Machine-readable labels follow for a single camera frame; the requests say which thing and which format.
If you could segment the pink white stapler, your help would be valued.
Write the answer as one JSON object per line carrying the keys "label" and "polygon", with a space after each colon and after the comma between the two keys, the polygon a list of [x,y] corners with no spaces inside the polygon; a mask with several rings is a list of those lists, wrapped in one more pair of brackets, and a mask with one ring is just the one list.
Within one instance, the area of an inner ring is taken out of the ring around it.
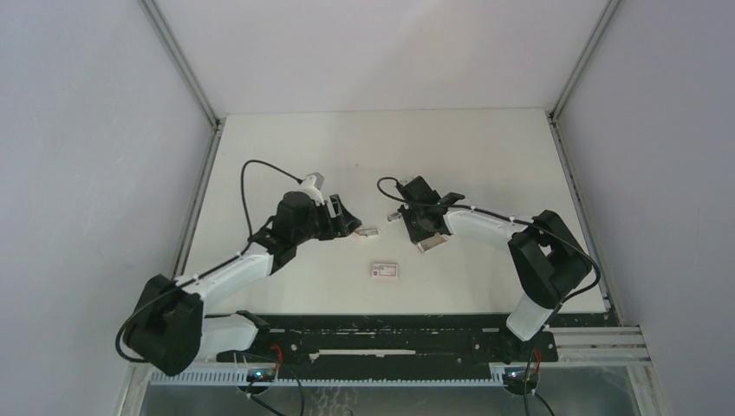
{"label": "pink white stapler", "polygon": [[354,231],[354,234],[359,237],[378,237],[380,229],[377,227],[360,227]]}

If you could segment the cardboard staple box tray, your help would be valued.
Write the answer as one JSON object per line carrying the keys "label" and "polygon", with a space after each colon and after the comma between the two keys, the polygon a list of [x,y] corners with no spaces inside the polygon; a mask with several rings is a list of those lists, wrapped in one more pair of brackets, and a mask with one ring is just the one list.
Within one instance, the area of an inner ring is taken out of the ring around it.
{"label": "cardboard staple box tray", "polygon": [[416,246],[420,253],[426,253],[427,251],[446,243],[447,240],[448,236],[440,233],[435,233],[431,237],[420,240],[418,243],[416,243]]}

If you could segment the red white staple box sleeve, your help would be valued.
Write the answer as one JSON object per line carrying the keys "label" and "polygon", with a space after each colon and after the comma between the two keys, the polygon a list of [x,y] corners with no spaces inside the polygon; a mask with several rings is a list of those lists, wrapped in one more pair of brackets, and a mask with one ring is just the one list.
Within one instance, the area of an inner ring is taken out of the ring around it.
{"label": "red white staple box sleeve", "polygon": [[399,266],[396,263],[372,263],[371,277],[373,279],[397,280]]}

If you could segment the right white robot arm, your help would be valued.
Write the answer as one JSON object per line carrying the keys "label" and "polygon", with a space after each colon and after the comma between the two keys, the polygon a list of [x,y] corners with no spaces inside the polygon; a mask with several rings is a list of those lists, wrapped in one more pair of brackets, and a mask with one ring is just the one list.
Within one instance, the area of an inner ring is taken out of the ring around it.
{"label": "right white robot arm", "polygon": [[534,336],[598,268],[554,211],[529,219],[463,204],[464,195],[444,196],[421,176],[397,181],[398,210],[413,244],[424,248],[433,237],[462,237],[505,248],[523,294],[508,316],[501,336],[506,357],[524,360],[536,346]]}

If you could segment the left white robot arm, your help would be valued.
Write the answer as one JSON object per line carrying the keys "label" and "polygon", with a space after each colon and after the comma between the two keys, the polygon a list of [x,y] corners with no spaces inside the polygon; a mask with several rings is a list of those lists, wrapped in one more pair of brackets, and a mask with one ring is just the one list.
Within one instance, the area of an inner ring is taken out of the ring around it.
{"label": "left white robot arm", "polygon": [[250,361],[270,352],[270,337],[243,315],[210,318],[211,308],[293,260],[299,245],[352,235],[362,222],[336,194],[318,203],[307,193],[286,193],[276,214],[255,231],[243,250],[199,274],[150,278],[131,315],[115,336],[117,354],[149,363],[169,376],[198,357],[238,350]]}

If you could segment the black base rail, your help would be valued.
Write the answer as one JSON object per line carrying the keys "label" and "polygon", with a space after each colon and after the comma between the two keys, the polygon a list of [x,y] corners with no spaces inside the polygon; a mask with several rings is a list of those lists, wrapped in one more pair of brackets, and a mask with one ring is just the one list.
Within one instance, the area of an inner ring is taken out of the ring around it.
{"label": "black base rail", "polygon": [[609,312],[561,314],[531,341],[508,338],[505,314],[460,315],[258,315],[252,345],[224,351],[219,362],[282,364],[286,374],[315,378],[481,376],[491,364],[525,365],[534,352],[542,363],[559,360],[557,328],[614,328]]}

